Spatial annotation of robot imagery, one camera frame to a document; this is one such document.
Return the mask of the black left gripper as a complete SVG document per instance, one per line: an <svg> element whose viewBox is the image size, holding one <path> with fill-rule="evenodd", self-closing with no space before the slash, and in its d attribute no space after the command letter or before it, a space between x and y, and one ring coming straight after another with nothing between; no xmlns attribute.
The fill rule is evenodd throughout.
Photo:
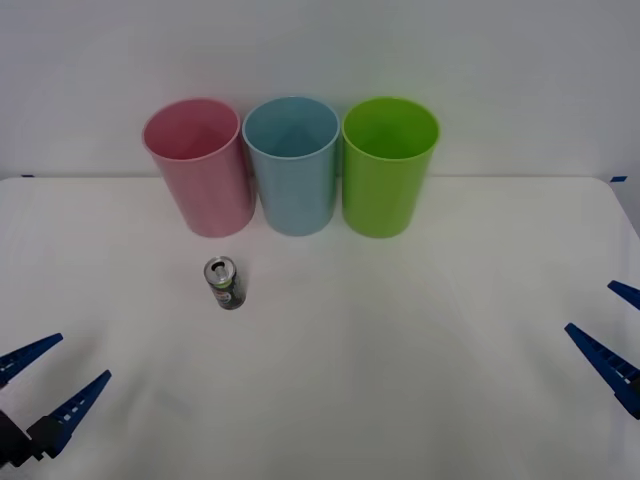
<svg viewBox="0 0 640 480"><path fill-rule="evenodd" d="M62 340L63 335L56 333L2 355L0 358L1 388ZM20 467L30 458L42 459L44 455L56 458L66 447L75 429L111 377L111 372L105 370L53 412L41 417L27 429L27 435L30 438L1 411L0 467L3 468L6 465Z"/></svg>

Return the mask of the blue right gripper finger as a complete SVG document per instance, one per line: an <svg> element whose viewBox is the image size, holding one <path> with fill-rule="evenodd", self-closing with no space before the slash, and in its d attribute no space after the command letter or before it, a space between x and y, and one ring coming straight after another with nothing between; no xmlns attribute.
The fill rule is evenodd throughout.
<svg viewBox="0 0 640 480"><path fill-rule="evenodd" d="M573 323L564 328L586 360L601 376L614 397L636 420L639 419L639 369L609 350Z"/></svg>
<svg viewBox="0 0 640 480"><path fill-rule="evenodd" d="M619 281L611 281L607 287L636 309L640 309L640 290Z"/></svg>

